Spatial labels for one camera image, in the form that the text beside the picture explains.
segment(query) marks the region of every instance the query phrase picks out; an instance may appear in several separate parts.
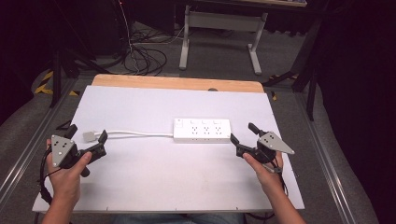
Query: jeans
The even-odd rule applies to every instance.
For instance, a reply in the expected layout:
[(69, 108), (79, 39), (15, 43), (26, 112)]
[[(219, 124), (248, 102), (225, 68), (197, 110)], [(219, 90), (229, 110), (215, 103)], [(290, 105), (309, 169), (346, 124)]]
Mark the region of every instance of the jeans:
[(114, 216), (113, 224), (244, 224), (244, 214), (122, 214)]

